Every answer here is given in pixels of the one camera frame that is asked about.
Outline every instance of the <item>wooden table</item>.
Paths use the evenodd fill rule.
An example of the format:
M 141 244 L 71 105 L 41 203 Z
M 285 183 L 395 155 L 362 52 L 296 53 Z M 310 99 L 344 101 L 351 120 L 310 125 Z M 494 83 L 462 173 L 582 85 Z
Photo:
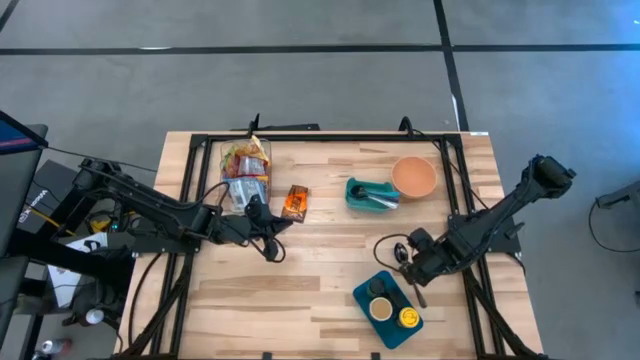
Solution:
M 166 137 L 155 188 L 175 198 L 180 193 L 191 134 L 170 132 Z M 489 136 L 461 136 L 472 187 L 491 206 L 504 194 Z M 220 178 L 219 146 L 212 153 L 207 187 Z M 435 237 L 446 230 L 450 207 L 446 185 L 439 181 L 427 198 L 403 200 L 393 212 L 355 212 L 344 201 L 347 179 L 390 181 L 394 162 L 409 155 L 428 159 L 442 174 L 439 151 L 424 142 L 274 142 L 272 152 L 271 210 L 280 214 L 292 184 L 307 186 L 311 195 L 305 222 L 279 236 L 287 249 L 281 264 L 265 262 L 251 248 L 203 243 L 195 257 L 179 357 L 260 358 L 268 351 L 274 358 L 370 358 L 371 352 L 394 359 L 475 358 L 461 275 L 438 277 L 421 289 L 429 304 L 427 309 L 418 308 L 425 326 L 393 351 L 383 346 L 351 296 L 357 285 L 383 269 L 372 255 L 380 237 L 408 234 L 417 227 Z M 195 198 L 199 175 L 199 166 L 195 168 L 190 199 Z M 457 175 L 455 179 L 459 203 L 464 204 L 460 179 Z M 215 203 L 217 196 L 211 194 L 206 202 Z M 393 262 L 393 245 L 394 241 L 381 244 L 383 261 Z M 133 290 L 152 257 L 136 261 L 120 330 L 125 342 Z M 163 255 L 158 260 L 142 287 L 135 309 L 135 334 L 157 309 L 166 258 Z M 487 258 L 499 310 L 530 348 L 542 351 L 522 269 L 505 255 Z M 395 277 L 417 306 L 413 289 L 399 274 Z M 169 349 L 173 319 L 170 313 L 162 352 Z M 489 327 L 484 325 L 484 339 L 491 351 Z

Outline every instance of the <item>wire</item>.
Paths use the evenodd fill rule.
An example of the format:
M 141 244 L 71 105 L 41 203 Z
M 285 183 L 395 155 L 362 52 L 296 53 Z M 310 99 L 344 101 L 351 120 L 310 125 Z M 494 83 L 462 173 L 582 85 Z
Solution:
M 153 259 L 151 259 L 151 262 L 149 263 L 149 265 L 147 265 L 147 268 L 144 269 L 144 272 L 140 277 L 140 281 L 138 282 L 138 286 L 136 286 L 136 291 L 133 294 L 133 299 L 131 300 L 131 310 L 129 311 L 129 329 L 128 329 L 129 338 L 127 339 L 127 341 L 129 342 L 129 347 L 131 347 L 131 344 L 132 344 L 131 339 L 133 339 L 133 315 L 136 310 L 136 301 L 138 300 L 138 294 L 140 294 L 142 283 L 144 283 L 144 280 L 147 278 L 147 275 L 149 274 L 149 270 L 151 270 L 151 267 L 153 267 L 153 264 L 155 264 L 156 261 L 158 261 L 158 259 L 160 258 L 160 255 L 162 255 L 162 253 L 159 253 L 156 256 L 154 256 Z
M 31 204 L 33 204 L 35 199 L 26 198 L 25 200 L 26 200 L 26 203 L 29 204 L 30 206 L 36 206 L 37 205 L 37 206 L 46 207 L 47 209 L 51 210 L 52 212 L 56 210 L 56 209 L 53 208 L 53 206 L 45 204 L 44 201 L 37 202 L 36 205 L 31 205 Z
M 68 154 L 68 155 L 74 155 L 74 156 L 79 156 L 79 157 L 85 157 L 85 158 L 89 158 L 89 159 L 93 159 L 93 160 L 100 160 L 100 161 L 106 161 L 106 162 L 112 162 L 112 163 L 116 163 L 119 165 L 125 165 L 125 166 L 130 166 L 136 169 L 140 169 L 140 170 L 144 170 L 144 171 L 149 171 L 149 172 L 153 172 L 156 173 L 158 172 L 158 170 L 156 169 L 150 169 L 150 168 L 146 168 L 144 166 L 140 166 L 140 165 L 135 165 L 135 164 L 130 164 L 124 161 L 115 161 L 115 160 L 109 160 L 109 159 L 103 159 L 103 158 L 99 158 L 96 156 L 91 156 L 91 155 L 85 155 L 85 154 L 81 154 L 81 153 L 76 153 L 73 151 L 68 151 L 68 150 L 62 150 L 62 149 L 58 149 L 58 148 L 54 148 L 52 146 L 48 146 L 45 149 L 49 149 L 49 150 L 53 150 L 53 151 L 57 151 L 57 152 L 61 152 L 64 154 Z
M 60 226 L 60 224 L 58 224 L 55 220 L 53 220 L 52 218 L 48 217 L 47 215 L 41 213 L 40 211 L 38 211 L 38 209 L 34 208 L 33 206 L 29 205 L 28 203 L 24 203 L 28 208 L 31 209 L 31 212 L 33 212 L 34 214 L 36 214 L 37 216 L 43 218 L 46 222 L 50 223 L 51 225 L 55 226 L 56 228 L 58 228 L 58 230 L 62 227 Z M 76 233 L 74 233 L 71 230 L 65 229 L 65 232 L 71 236 L 76 236 Z
M 129 220 L 129 217 L 133 214 L 135 214 L 134 211 L 129 211 L 125 214 L 122 214 L 123 216 L 118 217 L 116 216 L 116 213 L 119 212 L 119 209 L 122 209 L 122 206 L 119 207 L 119 203 L 116 202 L 114 204 L 113 210 L 98 210 L 95 211 L 89 215 L 87 215 L 84 219 L 84 224 L 87 227 L 87 230 L 89 231 L 89 233 L 94 234 L 96 232 L 111 232 L 112 229 L 112 224 L 115 220 L 118 220 L 118 223 L 120 223 L 121 218 L 124 218 L 126 216 L 126 219 Z M 109 221 L 104 221 L 104 222 L 97 222 L 94 219 L 99 217 L 99 216 L 106 216 L 109 218 Z M 123 232 L 126 230 L 129 222 L 127 221 L 126 223 L 123 222 L 124 225 L 120 226 L 120 224 L 118 224 L 118 232 Z
M 144 192 L 144 191 L 142 191 L 142 190 L 140 190 L 140 189 L 136 188 L 135 186 L 132 186 L 132 185 L 130 185 L 130 184 L 128 184 L 128 183 L 126 183 L 126 182 L 124 182 L 124 181 L 120 180 L 119 178 L 117 178 L 117 177 L 115 177 L 115 176 L 113 176 L 113 175 L 111 175 L 111 174 L 107 174 L 107 173 L 106 173 L 106 172 L 104 172 L 104 171 L 100 171 L 100 170 L 92 169 L 92 168 L 90 168 L 90 167 L 86 167 L 86 166 L 81 166 L 80 168 L 85 169 L 85 170 L 87 170 L 87 171 L 89 171 L 89 172 L 93 172 L 93 173 L 96 173 L 96 174 L 102 175 L 102 176 L 106 177 L 107 179 L 111 179 L 111 180 L 113 180 L 113 181 L 115 181 L 115 182 L 119 183 L 120 185 L 125 186 L 125 187 L 127 187 L 128 189 L 133 190 L 133 191 L 135 191 L 135 192 L 139 193 L 140 195 L 142 195 L 142 196 L 146 197 L 147 199 L 150 199 L 151 201 L 157 201 L 157 200 L 158 200 L 158 199 L 154 198 L 153 196 L 151 196 L 151 195 L 147 194 L 146 192 Z M 217 184 L 213 185 L 212 187 L 210 187 L 210 188 L 209 188 L 209 190 L 207 190 L 207 191 L 204 193 L 204 195 L 202 195 L 198 200 L 196 200 L 196 201 L 195 201 L 195 202 L 193 202 L 193 203 L 186 203 L 186 204 L 182 204 L 181 206 L 176 206 L 176 205 L 171 205 L 171 204 L 162 204 L 162 206 L 165 206 L 165 207 L 168 207 L 168 208 L 170 208 L 170 209 L 174 209 L 174 210 L 188 210 L 188 209 L 194 208 L 194 207 L 196 207 L 198 204 L 202 203 L 202 202 L 204 201 L 204 199 L 206 199 L 206 197 L 207 197 L 207 196 L 209 196 L 209 194 L 210 194 L 213 190 L 217 189 L 219 186 L 222 186 L 222 185 L 226 185 L 226 187 L 227 187 L 227 188 L 226 188 L 226 190 L 225 190 L 225 192 L 224 192 L 224 194 L 223 194 L 223 197 L 222 197 L 222 198 L 221 198 L 221 200 L 218 202 L 218 204 L 220 205 L 220 204 L 222 204 L 222 199 L 224 199 L 224 196 L 226 196 L 226 195 L 227 195 L 227 193 L 229 192 L 229 183 L 228 183 L 228 182 L 226 182 L 226 181 L 222 181 L 222 182 L 219 182 L 219 183 L 217 183 Z
M 424 135 L 420 130 L 414 130 L 414 131 L 417 131 L 421 135 Z M 436 147 L 436 149 L 442 151 L 440 149 L 440 145 L 438 145 L 435 141 L 432 141 L 431 143 L 433 144 L 433 146 Z M 458 168 L 455 165 L 453 165 L 453 163 L 451 162 L 449 157 L 446 157 L 445 159 L 447 159 L 447 162 L 449 163 L 449 166 L 451 166 L 453 168 L 453 170 L 455 170 L 458 173 L 458 176 L 460 176 L 460 179 L 464 182 L 465 186 L 467 186 L 469 188 L 469 191 L 471 191 L 471 194 L 473 194 L 473 196 L 480 202 L 480 204 L 482 204 L 482 206 L 485 209 L 488 209 L 489 207 L 487 206 L 487 204 L 485 204 L 485 202 L 482 201 L 480 196 L 475 191 L 473 191 L 473 187 L 471 186 L 469 181 L 464 176 L 462 176 L 462 173 L 460 172 L 460 170 L 458 170 Z
M 533 161 L 529 161 L 529 167 L 527 169 L 527 175 L 528 175 L 527 183 L 526 183 L 526 186 L 525 186 L 524 190 L 522 191 L 522 193 L 524 193 L 524 194 L 526 194 L 527 191 L 529 191 L 529 188 L 531 187 L 531 182 L 533 181 Z M 483 234 L 482 242 L 480 243 L 480 245 L 478 245 L 473 250 L 473 253 L 471 255 L 467 256 L 467 260 L 466 261 L 465 261 L 465 259 L 462 259 L 452 269 L 443 271 L 441 273 L 441 275 L 449 275 L 449 274 L 453 274 L 453 273 L 462 271 L 462 270 L 470 267 L 471 265 L 473 265 L 473 263 L 475 263 L 476 261 L 478 261 L 478 259 L 487 251 L 489 246 L 491 246 L 491 242 L 493 241 L 493 238 L 495 237 L 498 228 L 500 228 L 502 223 L 506 219 L 509 218 L 509 213 L 511 213 L 511 210 L 520 202 L 520 200 L 521 199 L 518 199 L 518 197 L 516 195 L 515 196 L 515 200 L 513 201 L 511 206 L 509 206 L 509 208 L 504 212 L 504 215 L 500 218 L 500 220 L 498 220 L 496 222 L 496 224 L 493 226 L 493 228 L 491 228 L 491 230 L 488 232 L 490 234 L 489 237 L 485 240 L 485 237 L 486 237 L 487 233 Z
M 227 225 L 228 225 L 232 230 L 234 230 L 235 232 L 239 233 L 239 232 L 238 232 L 238 230 L 236 230 L 234 227 L 230 226 L 229 224 L 227 224 Z M 279 263 L 283 262 L 283 261 L 284 261 L 284 259 L 287 257 L 287 250 L 284 248 L 284 245 L 282 245 L 282 243 L 280 242 L 280 240 L 276 239 L 276 237 L 275 237 L 275 236 L 273 237 L 273 241 L 274 241 L 276 244 L 278 244 L 278 245 L 280 246 L 280 248 L 282 248 L 282 258 L 281 258 L 280 260 L 269 260 L 269 259 L 267 258 L 267 255 L 265 254 L 265 251 L 266 251 L 266 244 L 265 244 L 265 251 L 263 251 L 263 250 L 260 250 L 260 247 L 258 246 L 258 244 L 256 244 L 256 242 L 255 242 L 255 241 L 253 241 L 253 239 L 247 239 L 247 240 L 249 241 L 249 243 L 250 243 L 251 245 L 253 245 L 253 247 L 254 247 L 254 248 L 256 248 L 256 250 L 258 250 L 258 252 L 260 253 L 260 255 L 262 255 L 262 256 L 263 256 L 265 259 L 267 259 L 267 261 L 269 261 L 269 262 L 273 262 L 273 263 L 279 264 Z
M 516 255 L 515 253 L 505 253 L 505 254 L 507 254 L 508 257 L 512 258 L 513 261 L 518 263 L 518 265 L 520 265 L 520 267 L 522 268 L 522 272 L 525 275 L 527 275 L 527 268 L 524 266 L 524 263 L 522 262 L 522 260 L 520 260 L 520 257 L 518 255 Z
M 616 253 L 632 253 L 632 252 L 637 252 L 640 251 L 640 248 L 637 249 L 629 249 L 629 250 L 620 250 L 620 249 L 612 249 L 608 246 L 603 245 L 600 241 L 598 241 L 598 238 L 596 237 L 595 233 L 593 232 L 593 225 L 591 225 L 591 218 L 593 215 L 593 209 L 596 208 L 596 205 L 598 204 L 597 201 L 595 201 L 593 203 L 593 205 L 591 205 L 591 210 L 589 210 L 589 232 L 591 233 L 591 238 L 593 238 L 593 241 L 596 242 L 596 244 L 598 244 L 598 246 L 600 246 L 601 248 L 607 250 L 607 251 L 611 251 L 611 252 L 616 252 Z
M 409 236 L 408 236 L 408 235 L 405 235 L 405 234 L 391 234 L 391 235 L 384 236 L 383 238 L 381 238 L 380 240 L 378 240 L 378 241 L 376 242 L 376 244 L 375 244 L 375 245 L 373 245 L 373 257 L 376 259 L 376 261 L 378 262 L 378 264 L 380 264 L 380 265 L 382 265 L 382 266 L 384 266 L 384 267 L 386 267 L 386 268 L 389 268 L 389 269 L 391 269 L 391 270 L 394 270 L 394 271 L 396 271 L 396 272 L 400 272 L 400 269 L 395 268 L 395 267 L 393 267 L 393 266 L 391 266 L 391 265 L 389 265 L 389 264 L 386 264 L 386 263 L 382 262 L 382 261 L 378 258 L 378 253 L 377 253 L 378 245 L 380 245 L 380 243 L 381 243 L 381 242 L 383 242 L 383 241 L 385 241 L 385 240 L 387 240 L 387 239 L 394 238 L 394 237 L 404 237 L 404 238 L 405 238 L 405 239 L 407 239 L 407 240 L 409 239 Z
M 43 189 L 43 190 L 47 190 L 47 192 L 49 192 L 49 195 L 51 195 L 51 197 L 52 197 L 52 198 L 56 199 L 56 201 L 57 201 L 59 204 L 62 204 L 62 200 L 58 199 L 58 197 L 53 193 L 53 191 L 51 191 L 51 189 L 49 189 L 49 188 L 48 188 L 48 187 L 46 187 L 46 186 L 42 186 L 42 185 L 40 185 L 40 184 L 36 181 L 36 179 L 31 179 L 31 182 L 32 182 L 32 183 L 34 183 L 37 187 L 39 187 L 39 188 L 41 188 L 41 189 Z
M 122 353 L 122 347 L 124 346 L 124 341 L 122 341 L 122 336 L 120 336 L 120 333 L 118 333 L 118 330 L 116 330 L 116 336 L 118 338 L 118 340 L 120 340 L 120 349 L 118 350 L 118 354 Z

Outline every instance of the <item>lid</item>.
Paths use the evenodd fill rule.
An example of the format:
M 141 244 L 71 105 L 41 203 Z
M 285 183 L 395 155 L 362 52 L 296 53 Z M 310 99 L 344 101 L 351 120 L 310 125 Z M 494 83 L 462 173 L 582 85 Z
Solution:
M 49 352 L 51 352 L 51 350 L 53 350 L 53 341 L 47 340 L 42 343 L 42 351 L 45 354 L 48 354 Z
M 85 319 L 91 325 L 98 324 L 102 322 L 102 320 L 104 320 L 104 311 L 100 309 L 91 309 L 87 311 L 87 314 L 85 315 Z
M 374 277 L 369 281 L 369 291 L 371 291 L 374 295 L 384 294 L 384 281 L 382 279 L 378 279 Z
M 418 326 L 418 323 L 420 323 L 420 315 L 418 315 L 416 309 L 406 307 L 400 310 L 398 321 L 400 321 L 400 324 L 406 328 L 414 328 Z

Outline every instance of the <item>blue tray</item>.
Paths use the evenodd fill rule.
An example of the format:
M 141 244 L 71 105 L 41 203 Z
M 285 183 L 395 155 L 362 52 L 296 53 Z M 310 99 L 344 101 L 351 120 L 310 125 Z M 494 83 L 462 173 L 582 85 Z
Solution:
M 369 286 L 369 281 L 373 278 L 381 279 L 384 282 L 384 287 L 387 292 L 393 292 L 398 301 L 400 301 L 400 308 L 396 308 L 394 305 L 393 315 L 387 321 L 376 321 L 369 314 L 369 302 L 371 302 L 371 297 L 367 294 L 367 286 Z M 395 349 L 398 345 L 402 344 L 407 340 L 411 335 L 417 333 L 422 326 L 424 325 L 422 318 L 418 323 L 418 326 L 413 329 L 407 329 L 399 326 L 396 323 L 398 318 L 398 313 L 404 307 L 413 307 L 409 302 L 409 299 L 404 295 L 396 281 L 393 279 L 391 274 L 388 271 L 380 271 L 374 277 L 365 281 L 363 284 L 358 286 L 353 290 L 353 297 L 356 299 L 358 305 L 373 325 L 373 328 L 380 336 L 380 339 L 389 349 Z
M 347 206 L 355 210 L 377 213 L 383 213 L 391 210 L 388 207 L 380 204 L 379 202 L 371 199 L 356 199 L 353 195 L 351 195 L 351 188 L 356 185 L 364 186 L 367 191 L 385 194 L 395 193 L 393 190 L 393 185 L 391 185 L 390 182 L 380 184 L 367 181 L 358 181 L 355 178 L 350 178 L 349 180 L 347 180 L 347 186 L 345 187 L 344 193 L 344 198 L 347 201 Z

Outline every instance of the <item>orange bowl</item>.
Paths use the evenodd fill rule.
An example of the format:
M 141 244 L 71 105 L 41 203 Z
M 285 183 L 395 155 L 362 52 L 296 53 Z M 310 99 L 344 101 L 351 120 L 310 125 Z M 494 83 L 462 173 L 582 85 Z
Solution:
M 402 195 L 418 199 L 429 195 L 436 188 L 438 176 L 430 162 L 417 156 L 409 156 L 393 165 L 391 181 Z

